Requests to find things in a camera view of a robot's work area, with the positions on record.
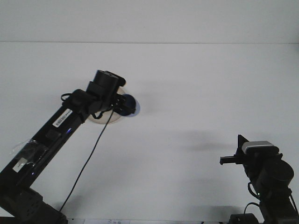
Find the white table surface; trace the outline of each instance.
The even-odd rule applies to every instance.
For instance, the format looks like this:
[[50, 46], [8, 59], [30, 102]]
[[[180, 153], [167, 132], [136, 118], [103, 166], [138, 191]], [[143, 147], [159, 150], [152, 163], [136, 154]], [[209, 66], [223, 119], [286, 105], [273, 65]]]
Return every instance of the white table surface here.
[[[64, 208], [68, 217], [224, 221], [255, 199], [237, 135], [280, 148], [299, 201], [298, 44], [0, 43], [0, 168], [97, 69], [127, 80], [136, 117], [108, 126]], [[86, 121], [32, 188], [59, 209], [102, 125]], [[248, 208], [260, 217], [254, 207]], [[0, 215], [7, 215], [0, 210]]]

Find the white wall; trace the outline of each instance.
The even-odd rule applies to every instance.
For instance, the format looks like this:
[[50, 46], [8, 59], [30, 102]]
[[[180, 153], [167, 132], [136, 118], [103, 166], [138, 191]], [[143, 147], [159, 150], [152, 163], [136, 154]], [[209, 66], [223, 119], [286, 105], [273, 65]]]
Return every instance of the white wall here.
[[298, 0], [2, 0], [1, 41], [298, 43]]
[[[141, 111], [109, 125], [67, 216], [227, 221], [254, 201], [243, 168], [219, 164], [238, 134], [281, 149], [298, 200], [299, 45], [269, 44], [298, 42], [298, 1], [64, 2], [0, 2], [0, 169], [101, 69]], [[47, 203], [61, 206], [101, 129], [83, 124], [34, 183]]]

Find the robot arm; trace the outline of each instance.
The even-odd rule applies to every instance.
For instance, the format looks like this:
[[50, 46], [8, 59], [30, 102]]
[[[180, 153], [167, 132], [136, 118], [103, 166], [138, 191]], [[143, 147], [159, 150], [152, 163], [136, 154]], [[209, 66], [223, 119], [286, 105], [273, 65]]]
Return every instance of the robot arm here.
[[[288, 188], [294, 171], [281, 158], [279, 148], [268, 141], [249, 142], [239, 135], [236, 154], [221, 157], [220, 164], [243, 164], [256, 194], [250, 187], [249, 191], [260, 201], [259, 208], [265, 220], [264, 224], [299, 224], [296, 205], [293, 200], [293, 204], [290, 201], [292, 191]], [[231, 216], [230, 223], [241, 224], [237, 220], [246, 223], [246, 219], [254, 222], [254, 217], [249, 214], [237, 214]]]
[[125, 106], [126, 98], [117, 94], [125, 79], [108, 71], [97, 71], [87, 90], [75, 90], [61, 108], [33, 136], [0, 173], [0, 206], [14, 221], [0, 218], [0, 223], [66, 224], [66, 217], [43, 202], [43, 197], [29, 187], [64, 143], [98, 111], [134, 113]]

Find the white label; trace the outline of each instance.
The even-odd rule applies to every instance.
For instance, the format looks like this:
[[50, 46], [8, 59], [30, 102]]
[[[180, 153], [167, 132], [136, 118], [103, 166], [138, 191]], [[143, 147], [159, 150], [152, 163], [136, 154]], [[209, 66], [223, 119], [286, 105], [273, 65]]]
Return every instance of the white label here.
[[17, 162], [17, 164], [15, 164], [13, 170], [18, 173], [23, 168], [23, 166], [25, 166], [27, 164], [27, 162], [28, 162], [28, 160], [26, 160], [24, 158], [20, 158], [20, 160]]
[[59, 127], [65, 121], [65, 119], [67, 119], [68, 116], [71, 115], [72, 112], [72, 110], [66, 109], [65, 112], [63, 112], [63, 114], [61, 114], [60, 117], [57, 118], [57, 120], [53, 123], [53, 126]]

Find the sticker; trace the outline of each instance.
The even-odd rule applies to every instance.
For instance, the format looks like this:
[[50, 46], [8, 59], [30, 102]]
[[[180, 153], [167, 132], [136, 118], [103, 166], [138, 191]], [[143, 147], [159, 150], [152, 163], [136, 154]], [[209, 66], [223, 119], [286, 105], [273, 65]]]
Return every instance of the sticker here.
[[72, 112], [72, 110], [66, 109], [65, 112], [63, 112], [63, 114], [61, 114], [60, 117], [57, 118], [57, 120], [53, 123], [53, 126], [59, 127], [65, 121], [65, 119], [67, 119], [68, 116], [71, 115]]
[[13, 170], [18, 173], [23, 168], [23, 166], [25, 166], [27, 164], [27, 162], [28, 162], [28, 160], [26, 160], [24, 158], [20, 158], [20, 160], [17, 162], [17, 164], [15, 164]]

